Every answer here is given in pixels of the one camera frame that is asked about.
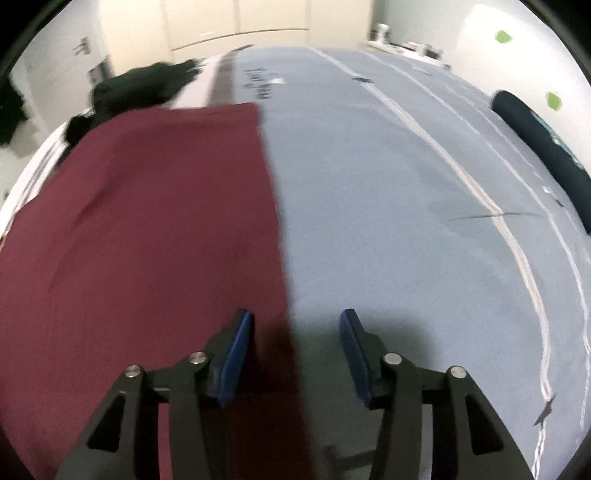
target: green wall sticker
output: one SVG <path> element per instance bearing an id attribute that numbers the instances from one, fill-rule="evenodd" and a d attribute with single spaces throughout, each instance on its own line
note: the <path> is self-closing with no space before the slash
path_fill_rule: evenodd
<path id="1" fill-rule="evenodd" d="M 548 106 L 552 110 L 558 111 L 558 110 L 560 110 L 560 107 L 562 107 L 562 100 L 555 93 L 552 93 L 552 92 L 546 93 L 546 101 L 548 102 Z"/>
<path id="2" fill-rule="evenodd" d="M 495 40 L 498 43 L 508 43 L 513 40 L 513 37 L 509 35 L 505 30 L 499 30 L 495 35 Z"/>

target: red fabric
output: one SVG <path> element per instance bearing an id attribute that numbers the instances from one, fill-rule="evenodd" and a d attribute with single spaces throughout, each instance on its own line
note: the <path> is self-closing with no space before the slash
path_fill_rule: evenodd
<path id="1" fill-rule="evenodd" d="M 311 478 L 279 224 L 253 104 L 128 112 L 91 131 L 0 255 L 0 425 L 53 478 L 123 369 L 174 364 L 236 308 L 256 367 L 230 410 L 237 478 Z"/>

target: folded maroon cloth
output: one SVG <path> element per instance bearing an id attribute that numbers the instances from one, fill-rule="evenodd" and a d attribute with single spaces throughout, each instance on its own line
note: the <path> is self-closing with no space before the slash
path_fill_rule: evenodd
<path id="1" fill-rule="evenodd" d="M 256 314 L 256 361 L 229 410 L 235 477 L 311 478 L 256 106 L 117 116 L 6 238 L 1 428 L 53 478 L 126 366 L 174 364 L 238 307 Z"/>

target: black cloth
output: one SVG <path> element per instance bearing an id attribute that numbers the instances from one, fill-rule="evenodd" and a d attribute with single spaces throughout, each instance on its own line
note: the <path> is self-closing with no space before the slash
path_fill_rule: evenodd
<path id="1" fill-rule="evenodd" d="M 56 167 L 63 163 L 76 144 L 93 128 L 129 110 L 162 105 L 171 100 L 199 74 L 198 65 L 197 60 L 178 65 L 159 62 L 149 67 L 132 69 L 99 83 L 91 95 L 94 113 L 72 117 L 64 133 L 68 146 Z"/>
<path id="2" fill-rule="evenodd" d="M 8 145 L 19 124 L 27 120 L 24 105 L 12 82 L 9 79 L 4 81 L 0 85 L 0 146 Z"/>
<path id="3" fill-rule="evenodd" d="M 569 196 L 587 234 L 591 233 L 591 177 L 562 147 L 562 140 L 512 93 L 500 90 L 491 108 L 529 145 Z"/>

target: silver rivet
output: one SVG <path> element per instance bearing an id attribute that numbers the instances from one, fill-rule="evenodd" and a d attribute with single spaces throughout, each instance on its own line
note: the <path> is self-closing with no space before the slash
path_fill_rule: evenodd
<path id="1" fill-rule="evenodd" d="M 125 369 L 125 376 L 128 378 L 137 377 L 142 372 L 142 368 L 139 365 L 130 365 Z"/>
<path id="2" fill-rule="evenodd" d="M 204 352 L 195 352 L 189 355 L 189 362 L 193 365 L 202 364 L 205 360 L 207 360 L 207 355 Z"/>
<path id="3" fill-rule="evenodd" d="M 402 363 L 402 357 L 397 353 L 386 353 L 384 355 L 384 362 L 388 365 L 400 365 Z"/>
<path id="4" fill-rule="evenodd" d="M 463 367 L 452 367 L 452 375 L 456 378 L 466 378 L 467 374 L 468 372 L 466 372 L 466 369 Z"/>

